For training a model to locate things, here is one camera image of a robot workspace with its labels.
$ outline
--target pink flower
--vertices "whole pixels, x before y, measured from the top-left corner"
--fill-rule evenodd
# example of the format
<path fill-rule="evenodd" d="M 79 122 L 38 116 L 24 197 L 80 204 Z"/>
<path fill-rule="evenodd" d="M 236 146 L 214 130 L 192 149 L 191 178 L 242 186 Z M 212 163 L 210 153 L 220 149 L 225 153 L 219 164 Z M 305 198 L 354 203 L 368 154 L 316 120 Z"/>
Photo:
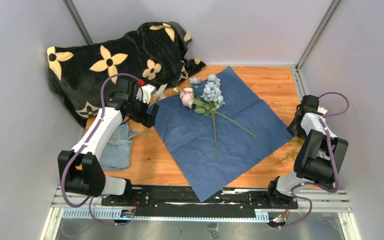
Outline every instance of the pink flower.
<path fill-rule="evenodd" d="M 180 99 L 183 106 L 191 109 L 194 103 L 194 90 L 190 87 L 184 88 L 180 93 Z"/>

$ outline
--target white wall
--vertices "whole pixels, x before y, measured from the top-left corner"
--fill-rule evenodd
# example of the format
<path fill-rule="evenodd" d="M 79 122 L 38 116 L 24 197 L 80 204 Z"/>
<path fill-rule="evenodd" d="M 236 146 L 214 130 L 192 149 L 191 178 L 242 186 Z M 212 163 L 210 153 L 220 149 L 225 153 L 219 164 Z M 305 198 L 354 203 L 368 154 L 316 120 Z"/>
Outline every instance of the white wall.
<path fill-rule="evenodd" d="M 211 65 L 296 64 L 332 0 L 74 0 L 94 43 L 145 22 L 178 22 Z"/>
<path fill-rule="evenodd" d="M 38 239 L 57 156 L 81 127 L 48 89 L 47 47 L 84 44 L 60 0 L 0 0 L 0 239 Z"/>
<path fill-rule="evenodd" d="M 340 179 L 362 239 L 384 239 L 384 1 L 344 0 L 302 72 L 310 94 L 349 97 L 349 111 L 328 120 L 349 141 Z M 321 104 L 344 106 L 338 98 Z"/>

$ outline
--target black blanket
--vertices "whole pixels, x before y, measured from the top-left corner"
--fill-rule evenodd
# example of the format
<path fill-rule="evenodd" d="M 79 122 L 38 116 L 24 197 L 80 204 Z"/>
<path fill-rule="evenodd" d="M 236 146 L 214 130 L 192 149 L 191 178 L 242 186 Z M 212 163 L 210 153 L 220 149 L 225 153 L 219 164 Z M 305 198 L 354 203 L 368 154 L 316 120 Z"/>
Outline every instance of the black blanket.
<path fill-rule="evenodd" d="M 191 37 L 176 22 L 147 22 L 122 38 L 77 47 L 50 47 L 49 88 L 60 95 L 67 109 L 84 126 L 101 106 L 100 90 L 109 76 L 128 73 L 156 87 L 174 87 L 196 74 L 205 63 L 185 59 Z M 115 91 L 114 77 L 104 97 Z"/>

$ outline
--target blue cloth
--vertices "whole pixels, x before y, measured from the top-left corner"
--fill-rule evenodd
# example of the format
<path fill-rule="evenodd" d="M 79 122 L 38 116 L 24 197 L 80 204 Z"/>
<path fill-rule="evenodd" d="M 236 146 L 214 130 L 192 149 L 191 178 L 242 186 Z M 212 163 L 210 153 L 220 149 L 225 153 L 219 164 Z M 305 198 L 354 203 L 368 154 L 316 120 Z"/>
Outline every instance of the blue cloth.
<path fill-rule="evenodd" d="M 102 150 L 99 159 L 102 169 L 123 171 L 130 167 L 133 143 L 130 139 L 138 134 L 137 131 L 130 131 L 128 124 L 118 126 Z"/>
<path fill-rule="evenodd" d="M 285 123 L 231 67 L 217 74 L 217 77 L 220 78 L 220 89 L 226 102 L 218 111 L 257 138 L 216 114 L 216 159 L 211 115 L 195 113 L 182 105 L 178 95 L 174 95 L 158 102 L 155 119 L 157 133 L 201 202 L 293 137 L 287 132 Z M 205 83 L 199 85 L 201 92 Z"/>

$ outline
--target wooden table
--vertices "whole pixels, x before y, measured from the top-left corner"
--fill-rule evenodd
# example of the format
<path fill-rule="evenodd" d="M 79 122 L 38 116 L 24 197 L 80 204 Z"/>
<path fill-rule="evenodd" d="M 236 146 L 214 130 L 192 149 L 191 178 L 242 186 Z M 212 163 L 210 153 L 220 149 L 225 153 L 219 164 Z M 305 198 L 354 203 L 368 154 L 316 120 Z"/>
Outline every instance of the wooden table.
<path fill-rule="evenodd" d="M 294 85 L 294 79 L 289 67 L 232 67 L 236 74 L 264 100 L 279 118 L 289 125 L 294 119 L 296 106 L 300 103 Z M 194 77 L 207 79 L 209 74 L 217 74 L 225 66 L 207 66 Z M 189 86 L 189 80 L 179 87 Z M 177 94 L 172 89 L 169 95 Z M 87 121 L 85 132 L 89 129 L 95 118 Z M 183 176 L 180 168 L 170 155 L 163 141 L 154 127 L 146 128 L 143 125 L 129 121 L 130 129 L 139 131 L 133 138 L 131 154 L 131 167 L 124 171 L 106 171 L 105 174 L 114 177 L 130 179 L 133 184 L 148 185 L 181 185 L 189 183 Z M 281 161 L 287 153 L 299 151 L 297 143 L 289 142 L 266 157 L 249 171 L 232 181 L 228 187 L 265 188 L 277 176 L 287 174 L 293 169 L 294 159 Z"/>

